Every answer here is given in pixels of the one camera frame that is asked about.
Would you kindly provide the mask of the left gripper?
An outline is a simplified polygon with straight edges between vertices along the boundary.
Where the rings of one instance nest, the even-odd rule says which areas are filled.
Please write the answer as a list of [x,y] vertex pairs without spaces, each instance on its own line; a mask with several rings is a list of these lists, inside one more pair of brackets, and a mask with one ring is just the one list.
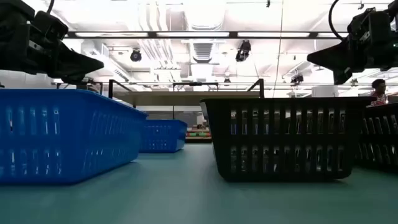
[[32,25],[34,17],[0,17],[0,69],[46,73],[67,84],[87,84],[87,73],[104,68],[100,60],[47,39]]

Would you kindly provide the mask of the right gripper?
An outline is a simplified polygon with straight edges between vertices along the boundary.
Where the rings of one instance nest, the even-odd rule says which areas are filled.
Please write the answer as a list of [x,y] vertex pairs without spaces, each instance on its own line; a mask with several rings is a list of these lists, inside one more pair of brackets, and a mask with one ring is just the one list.
[[335,85],[346,83],[353,72],[378,68],[387,71],[398,67],[398,30],[386,42],[363,42],[354,37],[345,37],[339,44],[307,55],[307,61],[333,72]]

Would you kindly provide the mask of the blue slotted plastic basket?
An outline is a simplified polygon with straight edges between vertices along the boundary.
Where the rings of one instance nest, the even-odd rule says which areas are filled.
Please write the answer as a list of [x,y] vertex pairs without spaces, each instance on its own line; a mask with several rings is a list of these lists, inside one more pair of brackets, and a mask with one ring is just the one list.
[[144,122],[140,153],[175,153],[186,142],[187,123],[179,119],[148,119]]
[[146,118],[88,90],[0,90],[0,185],[74,184],[128,164]]

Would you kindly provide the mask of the black slotted plastic basket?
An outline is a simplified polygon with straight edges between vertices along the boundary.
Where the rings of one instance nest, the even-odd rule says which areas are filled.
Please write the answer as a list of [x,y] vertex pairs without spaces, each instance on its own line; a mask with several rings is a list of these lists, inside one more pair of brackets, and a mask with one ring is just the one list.
[[231,182],[324,181],[353,170],[371,97],[208,98],[218,173]]
[[365,109],[355,164],[398,174],[398,103]]

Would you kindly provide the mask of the wooden shelf with black legs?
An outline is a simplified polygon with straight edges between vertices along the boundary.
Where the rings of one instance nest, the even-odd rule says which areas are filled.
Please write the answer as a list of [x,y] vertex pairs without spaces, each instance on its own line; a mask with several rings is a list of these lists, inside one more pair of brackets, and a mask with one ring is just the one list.
[[[133,106],[198,106],[207,98],[264,98],[264,80],[258,79],[246,91],[220,91],[220,84],[172,83],[172,91],[132,91],[116,80],[109,80],[108,97],[117,98]],[[216,91],[175,91],[180,86],[214,85]]]

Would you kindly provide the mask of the white cylindrical container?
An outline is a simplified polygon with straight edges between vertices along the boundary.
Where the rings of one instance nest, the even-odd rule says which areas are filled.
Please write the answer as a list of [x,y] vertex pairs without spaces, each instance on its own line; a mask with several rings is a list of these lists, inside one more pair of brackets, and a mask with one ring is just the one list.
[[338,87],[335,85],[315,86],[312,88],[311,96],[314,98],[338,97]]

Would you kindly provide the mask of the person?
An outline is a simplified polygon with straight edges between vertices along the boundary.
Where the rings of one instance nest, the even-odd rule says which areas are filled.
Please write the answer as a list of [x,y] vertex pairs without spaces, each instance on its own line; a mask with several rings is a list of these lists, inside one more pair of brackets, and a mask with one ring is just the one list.
[[374,89],[374,91],[371,96],[375,97],[376,100],[372,101],[370,106],[386,105],[386,81],[384,79],[376,79],[372,82],[372,88]]

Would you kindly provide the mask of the ceiling air vent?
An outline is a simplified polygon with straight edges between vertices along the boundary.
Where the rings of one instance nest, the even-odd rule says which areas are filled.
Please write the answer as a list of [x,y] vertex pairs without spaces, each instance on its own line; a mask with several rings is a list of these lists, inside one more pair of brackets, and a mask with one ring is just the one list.
[[209,63],[212,60],[213,43],[193,43],[193,59],[196,63]]

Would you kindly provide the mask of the red and green striped object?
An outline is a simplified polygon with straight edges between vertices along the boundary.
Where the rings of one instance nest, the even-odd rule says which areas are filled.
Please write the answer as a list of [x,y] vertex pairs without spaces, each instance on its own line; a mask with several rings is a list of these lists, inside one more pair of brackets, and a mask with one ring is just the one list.
[[186,143],[211,143],[212,137],[209,127],[203,125],[187,128]]

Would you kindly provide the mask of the green table mat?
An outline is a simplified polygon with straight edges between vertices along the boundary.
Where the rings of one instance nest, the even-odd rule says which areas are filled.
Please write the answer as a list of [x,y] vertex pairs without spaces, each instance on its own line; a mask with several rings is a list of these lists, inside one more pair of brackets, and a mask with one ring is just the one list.
[[0,224],[398,224],[398,175],[226,182],[212,147],[188,144],[76,185],[1,185]]

